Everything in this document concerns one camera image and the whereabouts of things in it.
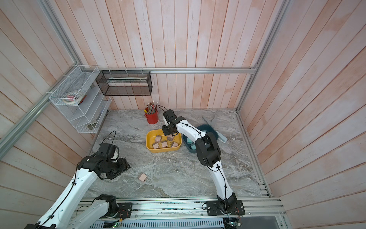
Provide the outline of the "yellow plastic tray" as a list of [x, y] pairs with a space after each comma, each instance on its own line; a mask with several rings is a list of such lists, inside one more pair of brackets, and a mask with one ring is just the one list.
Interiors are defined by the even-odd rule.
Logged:
[[165, 136], [161, 129], [152, 130], [146, 135], [146, 147], [151, 153], [177, 151], [182, 145], [181, 134]]

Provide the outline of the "pink plug bottom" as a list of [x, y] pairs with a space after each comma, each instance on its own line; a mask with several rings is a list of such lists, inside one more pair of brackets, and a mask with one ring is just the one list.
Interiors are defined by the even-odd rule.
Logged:
[[138, 179], [141, 182], [145, 182], [147, 180], [147, 175], [145, 173], [142, 173], [142, 174], [139, 175]]

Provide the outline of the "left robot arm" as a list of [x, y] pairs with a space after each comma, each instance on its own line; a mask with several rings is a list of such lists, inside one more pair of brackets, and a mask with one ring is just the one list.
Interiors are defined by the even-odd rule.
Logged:
[[113, 180], [130, 169], [125, 158], [119, 156], [119, 148], [101, 143], [98, 151], [84, 157], [76, 167], [75, 174], [50, 209], [28, 229], [87, 229], [101, 217], [122, 218], [115, 196], [98, 196], [84, 212], [73, 217], [83, 196], [97, 180]]

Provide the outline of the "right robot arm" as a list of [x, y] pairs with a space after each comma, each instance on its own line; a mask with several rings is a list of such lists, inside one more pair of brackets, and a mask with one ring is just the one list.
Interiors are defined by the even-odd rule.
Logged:
[[182, 116], [176, 116], [169, 109], [163, 112], [165, 135], [182, 134], [195, 143], [196, 155], [200, 163], [207, 167], [215, 184], [218, 204], [221, 211], [227, 213], [236, 204], [237, 197], [228, 184], [221, 162], [221, 149], [213, 133], [204, 132], [191, 125]]

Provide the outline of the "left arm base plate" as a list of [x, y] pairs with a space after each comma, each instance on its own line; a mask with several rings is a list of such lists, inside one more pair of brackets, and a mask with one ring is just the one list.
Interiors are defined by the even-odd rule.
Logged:
[[106, 217], [111, 219], [127, 219], [131, 217], [131, 211], [131, 202], [114, 203], [106, 214]]

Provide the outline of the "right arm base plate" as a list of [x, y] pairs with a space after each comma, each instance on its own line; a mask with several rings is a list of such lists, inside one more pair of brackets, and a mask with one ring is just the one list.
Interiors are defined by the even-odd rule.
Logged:
[[219, 200], [207, 201], [206, 210], [208, 216], [244, 216], [246, 214], [241, 200], [237, 200], [233, 205], [224, 205]]

